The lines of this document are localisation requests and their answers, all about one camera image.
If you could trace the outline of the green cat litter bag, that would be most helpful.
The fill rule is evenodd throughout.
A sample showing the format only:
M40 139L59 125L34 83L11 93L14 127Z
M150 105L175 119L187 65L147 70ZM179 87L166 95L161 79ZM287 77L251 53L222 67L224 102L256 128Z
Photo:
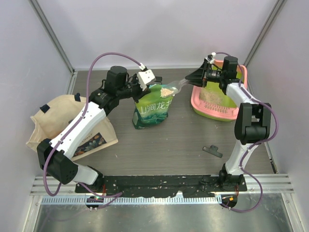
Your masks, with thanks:
M173 96L161 97L161 88L165 85L150 86L150 93L135 103L132 123L135 129L142 130L162 123L168 118L168 110Z

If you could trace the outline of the clear plastic scoop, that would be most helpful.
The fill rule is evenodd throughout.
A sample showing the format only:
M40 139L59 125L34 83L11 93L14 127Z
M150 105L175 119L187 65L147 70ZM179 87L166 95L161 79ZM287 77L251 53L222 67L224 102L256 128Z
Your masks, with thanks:
M163 87L161 87L160 97L167 98L170 96L174 96L178 94L181 91L182 87L187 85L188 83L189 83L189 80L182 79L182 80L173 81L167 85L164 85Z

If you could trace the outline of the black bag clip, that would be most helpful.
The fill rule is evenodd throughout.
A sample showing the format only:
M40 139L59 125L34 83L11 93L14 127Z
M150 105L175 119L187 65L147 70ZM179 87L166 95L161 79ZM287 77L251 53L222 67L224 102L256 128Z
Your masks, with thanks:
M212 154L212 155L214 155L214 156L216 156L218 158L222 158L223 157L222 153L218 152L218 147L215 146L215 145L211 145L210 147L204 146L202 148L202 150L207 152L207 153L209 153L209 154Z

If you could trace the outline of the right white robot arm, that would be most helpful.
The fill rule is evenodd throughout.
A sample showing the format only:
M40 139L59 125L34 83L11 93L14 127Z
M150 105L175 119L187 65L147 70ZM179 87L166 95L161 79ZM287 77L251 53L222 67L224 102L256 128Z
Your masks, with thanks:
M273 139L270 125L275 114L270 104L255 98L237 77L238 72L245 74L245 70L236 57L226 54L222 67L214 69L215 56L216 53L209 54L202 65L185 79L196 87L206 87L210 82L218 83L219 89L239 109L234 127L237 142L214 182L220 189L228 191L242 184L245 166L254 150L261 143Z

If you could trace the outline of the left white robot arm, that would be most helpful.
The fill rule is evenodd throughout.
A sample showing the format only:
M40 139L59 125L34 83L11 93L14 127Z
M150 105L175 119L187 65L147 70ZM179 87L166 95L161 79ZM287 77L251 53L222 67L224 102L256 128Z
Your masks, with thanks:
M82 140L90 131L119 105L122 99L132 98L137 102L150 93L149 84L155 80L150 69L129 76L122 66L112 66L102 85L93 91L80 113L54 139L44 139L37 147L40 166L61 184L71 181L86 184L93 193L102 189L103 181L99 172L89 166L78 165L72 157Z

